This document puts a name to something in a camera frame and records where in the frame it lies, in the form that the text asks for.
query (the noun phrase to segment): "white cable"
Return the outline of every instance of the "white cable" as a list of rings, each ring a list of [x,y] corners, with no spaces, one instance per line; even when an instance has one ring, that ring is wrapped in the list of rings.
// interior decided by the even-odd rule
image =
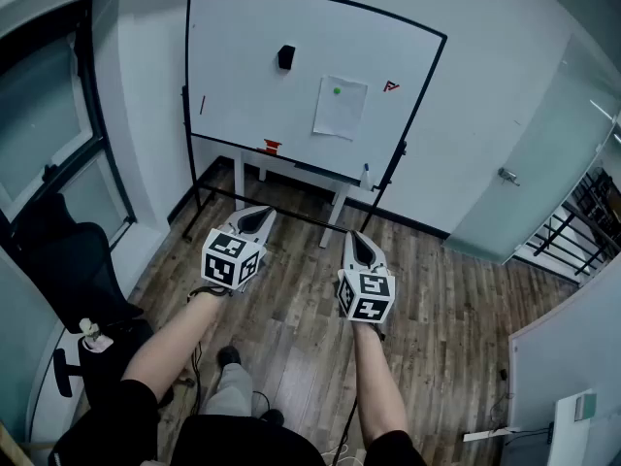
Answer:
[[[321,456],[323,457],[324,455],[334,455],[337,453],[337,449],[338,447],[334,447],[332,450],[328,451],[328,452],[323,452],[321,454]],[[341,450],[341,454],[345,454],[347,453],[347,451],[349,450],[349,446],[347,444],[345,444],[343,446],[343,449]],[[354,462],[357,462],[358,464],[360,464],[360,466],[364,466],[364,464],[362,464],[362,461],[360,459],[358,459],[357,457],[353,456],[353,455],[348,455],[346,457],[342,457],[341,459],[339,459],[337,461],[337,464],[339,464],[341,461],[345,461],[346,459],[353,459]]]

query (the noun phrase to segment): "red object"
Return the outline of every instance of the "red object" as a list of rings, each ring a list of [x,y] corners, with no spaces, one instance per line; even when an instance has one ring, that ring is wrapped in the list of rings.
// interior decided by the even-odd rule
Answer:
[[[386,86],[384,87],[384,91],[390,91],[391,89],[398,88],[399,85],[392,82],[386,82]]]
[[[265,151],[267,153],[273,153],[274,155],[278,154],[278,147],[280,147],[282,145],[282,143],[280,142],[273,142],[272,140],[266,140],[265,138],[263,139],[265,140],[265,148],[264,149],[259,149],[262,151]]]

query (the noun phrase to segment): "gray pants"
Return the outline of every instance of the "gray pants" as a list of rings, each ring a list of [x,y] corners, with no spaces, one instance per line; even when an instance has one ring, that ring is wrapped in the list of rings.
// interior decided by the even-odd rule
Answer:
[[[227,364],[213,397],[201,408],[200,415],[251,416],[252,378],[239,364]]]

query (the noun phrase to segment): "black and white marker cube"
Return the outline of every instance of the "black and white marker cube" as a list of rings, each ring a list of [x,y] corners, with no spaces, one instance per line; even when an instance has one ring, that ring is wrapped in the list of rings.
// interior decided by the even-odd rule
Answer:
[[[384,322],[395,301],[395,277],[341,269],[337,297],[347,319]]]
[[[213,229],[203,245],[201,276],[235,290],[256,274],[264,254],[254,242]]]

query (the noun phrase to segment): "black shoe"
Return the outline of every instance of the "black shoe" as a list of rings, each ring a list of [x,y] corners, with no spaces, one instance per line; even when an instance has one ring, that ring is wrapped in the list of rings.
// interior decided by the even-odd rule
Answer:
[[[242,364],[240,353],[233,346],[226,346],[217,352],[217,364],[220,369],[224,369],[227,364]]]
[[[264,413],[260,419],[263,419],[264,421],[267,421],[275,426],[284,425],[284,416],[278,409],[270,409]]]

